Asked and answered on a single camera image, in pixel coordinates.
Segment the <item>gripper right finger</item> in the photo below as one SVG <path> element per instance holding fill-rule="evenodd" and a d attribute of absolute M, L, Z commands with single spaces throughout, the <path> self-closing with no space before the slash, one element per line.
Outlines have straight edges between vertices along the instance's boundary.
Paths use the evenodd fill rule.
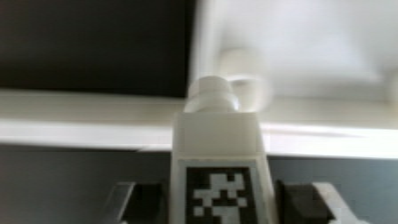
<path fill-rule="evenodd" d="M 280 224 L 369 224 L 360 220 L 334 185 L 275 182 Z"/>

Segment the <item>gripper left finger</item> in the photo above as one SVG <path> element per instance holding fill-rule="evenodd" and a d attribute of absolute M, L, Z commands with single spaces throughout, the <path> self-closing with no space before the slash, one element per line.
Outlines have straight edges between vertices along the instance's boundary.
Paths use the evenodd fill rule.
<path fill-rule="evenodd" d="M 160 224 L 161 196 L 160 183 L 119 182 L 96 224 Z"/>

